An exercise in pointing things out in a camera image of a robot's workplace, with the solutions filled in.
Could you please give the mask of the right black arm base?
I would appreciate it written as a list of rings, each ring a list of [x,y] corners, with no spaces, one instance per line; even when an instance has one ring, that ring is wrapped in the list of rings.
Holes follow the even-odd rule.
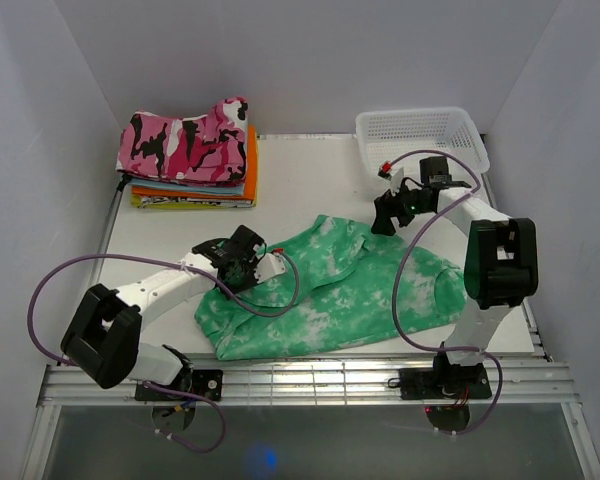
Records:
[[[459,367],[450,371],[433,368],[402,368],[387,381],[402,400],[487,400],[492,391],[483,367]]]

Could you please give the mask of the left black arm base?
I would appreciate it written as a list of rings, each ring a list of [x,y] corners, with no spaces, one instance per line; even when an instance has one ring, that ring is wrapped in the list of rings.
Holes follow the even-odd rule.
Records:
[[[148,402],[184,402],[188,397],[182,392],[205,397],[212,401],[220,401],[222,397],[224,372],[220,369],[193,370],[183,380],[176,380],[166,389],[177,391],[177,394],[161,393],[138,384],[135,389],[136,401]]]

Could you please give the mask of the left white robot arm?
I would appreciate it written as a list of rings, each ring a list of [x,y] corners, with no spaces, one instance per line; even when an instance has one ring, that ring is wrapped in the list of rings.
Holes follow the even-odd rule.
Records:
[[[283,274],[284,261],[262,254],[263,248],[264,240],[241,225],[229,238],[193,247],[174,269],[114,289],[89,288],[61,341],[62,352],[103,389],[129,379],[155,383],[170,399],[185,397],[192,363],[168,345],[143,343],[142,331],[218,283],[238,294]]]

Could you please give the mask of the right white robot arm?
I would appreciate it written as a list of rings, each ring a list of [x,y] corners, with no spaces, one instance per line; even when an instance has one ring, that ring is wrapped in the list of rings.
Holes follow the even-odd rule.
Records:
[[[404,400],[489,399],[484,367],[488,345],[503,319],[538,288],[536,226],[529,218],[509,217],[481,200],[479,178],[452,177],[455,156],[421,149],[419,181],[408,179],[395,162],[385,162],[379,177],[389,189],[374,201],[376,235],[392,236],[420,214],[446,218],[467,238],[464,262],[465,307],[451,335],[429,348],[429,368],[404,368],[393,386]]]

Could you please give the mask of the green tie-dye trousers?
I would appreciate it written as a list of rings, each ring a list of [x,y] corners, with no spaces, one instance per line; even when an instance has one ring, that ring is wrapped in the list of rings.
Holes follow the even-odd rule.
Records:
[[[455,322],[466,304],[460,267],[398,236],[320,215],[279,243],[295,269],[240,294],[208,292],[195,320],[223,361],[307,356],[395,338],[392,288],[408,334]]]

